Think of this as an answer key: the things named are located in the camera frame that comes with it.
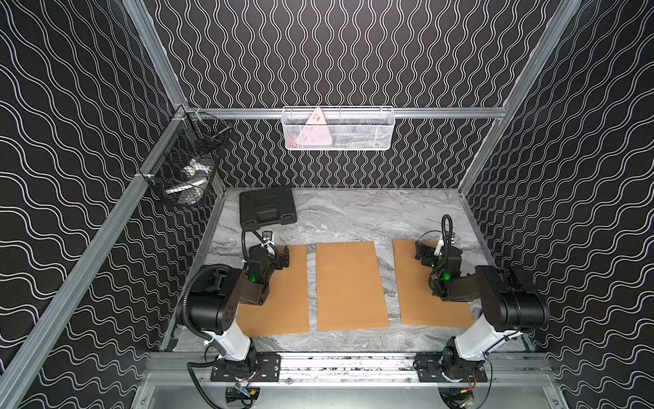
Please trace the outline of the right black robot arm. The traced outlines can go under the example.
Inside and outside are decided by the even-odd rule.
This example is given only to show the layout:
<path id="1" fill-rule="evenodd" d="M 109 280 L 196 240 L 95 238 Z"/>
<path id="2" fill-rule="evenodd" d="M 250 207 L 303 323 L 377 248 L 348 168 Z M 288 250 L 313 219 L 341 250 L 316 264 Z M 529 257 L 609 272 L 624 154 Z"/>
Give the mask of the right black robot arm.
<path id="1" fill-rule="evenodd" d="M 466 332 L 448 340 L 440 354 L 441 376 L 458 382 L 468 377 L 476 379 L 485 359 L 501 344 L 548 324 L 550 311 L 533 285 L 523 278 L 522 269 L 478 265 L 472 274 L 463 275 L 463 251 L 453 245 L 453 237 L 452 218 L 444 215 L 439 244 L 426 245 L 418 239 L 415 259 L 431 269 L 427 284 L 441 301 L 481 301 L 478 320 Z"/>

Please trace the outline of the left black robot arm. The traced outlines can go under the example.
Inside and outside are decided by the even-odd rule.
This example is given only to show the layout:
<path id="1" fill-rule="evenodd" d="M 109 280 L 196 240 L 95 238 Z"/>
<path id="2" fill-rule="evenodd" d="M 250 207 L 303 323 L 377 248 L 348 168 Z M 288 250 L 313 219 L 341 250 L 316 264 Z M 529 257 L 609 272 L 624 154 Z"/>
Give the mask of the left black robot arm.
<path id="1" fill-rule="evenodd" d="M 243 267 L 204 265 L 192 276 L 175 320 L 217 352 L 211 366 L 236 380 L 250 380 L 259 370 L 257 352 L 237 324 L 238 306 L 264 305 L 274 273 L 290 265 L 290 251 L 275 245 L 273 232 L 258 233 L 253 228 L 244 228 L 241 245 Z"/>

